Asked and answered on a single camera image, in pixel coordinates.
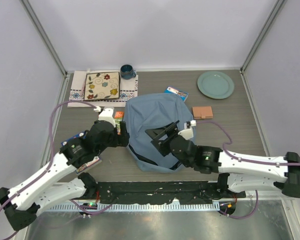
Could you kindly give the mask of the blue fabric backpack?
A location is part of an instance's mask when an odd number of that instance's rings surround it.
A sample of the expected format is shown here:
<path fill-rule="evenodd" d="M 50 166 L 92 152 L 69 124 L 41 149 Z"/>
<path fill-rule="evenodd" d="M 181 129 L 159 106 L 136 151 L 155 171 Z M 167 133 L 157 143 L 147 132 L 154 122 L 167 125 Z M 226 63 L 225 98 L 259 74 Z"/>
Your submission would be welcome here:
<path fill-rule="evenodd" d="M 140 170 L 166 174 L 183 169 L 172 155 L 170 142 L 193 115 L 179 96 L 153 93 L 131 98 L 123 120 L 129 133 L 127 149 Z"/>

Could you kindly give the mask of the blue paperback book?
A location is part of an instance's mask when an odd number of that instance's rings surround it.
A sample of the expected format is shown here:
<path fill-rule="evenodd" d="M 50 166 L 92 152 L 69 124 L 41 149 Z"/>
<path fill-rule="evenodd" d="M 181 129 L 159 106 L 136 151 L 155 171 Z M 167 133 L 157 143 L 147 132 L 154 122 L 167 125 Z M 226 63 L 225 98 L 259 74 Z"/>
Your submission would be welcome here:
<path fill-rule="evenodd" d="M 168 86 L 165 90 L 164 93 L 166 94 L 174 94 L 174 95 L 178 95 L 183 102 L 185 102 L 189 96 L 189 94 L 185 91 L 179 90 L 175 87 L 172 86 Z"/>

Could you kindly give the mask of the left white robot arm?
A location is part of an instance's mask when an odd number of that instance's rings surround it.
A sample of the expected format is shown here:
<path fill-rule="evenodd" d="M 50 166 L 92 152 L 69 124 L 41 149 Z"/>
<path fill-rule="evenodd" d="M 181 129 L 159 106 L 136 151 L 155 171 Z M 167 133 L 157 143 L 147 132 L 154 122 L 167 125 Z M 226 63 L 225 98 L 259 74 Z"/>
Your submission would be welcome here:
<path fill-rule="evenodd" d="M 119 128 L 105 120 L 97 120 L 82 136 L 70 138 L 52 160 L 24 182 L 10 189 L 0 188 L 0 204 L 13 230 L 29 226 L 46 209 L 76 198 L 92 199 L 96 180 L 87 172 L 58 187 L 53 184 L 92 161 L 108 147 L 126 147 L 130 135 L 124 121 Z"/>

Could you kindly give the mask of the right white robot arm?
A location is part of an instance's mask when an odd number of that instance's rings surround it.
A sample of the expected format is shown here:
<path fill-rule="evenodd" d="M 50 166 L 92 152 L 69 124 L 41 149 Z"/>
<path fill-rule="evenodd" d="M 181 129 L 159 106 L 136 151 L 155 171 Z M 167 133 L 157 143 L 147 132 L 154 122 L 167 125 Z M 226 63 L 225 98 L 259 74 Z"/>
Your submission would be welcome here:
<path fill-rule="evenodd" d="M 300 156 L 287 152 L 284 156 L 241 154 L 223 147 L 196 145 L 196 120 L 187 121 L 184 129 L 172 122 L 160 128 L 145 130 L 152 145 L 163 156 L 172 154 L 185 167 L 202 174 L 218 174 L 216 193 L 223 198 L 245 191 L 280 191 L 284 196 L 300 199 Z"/>

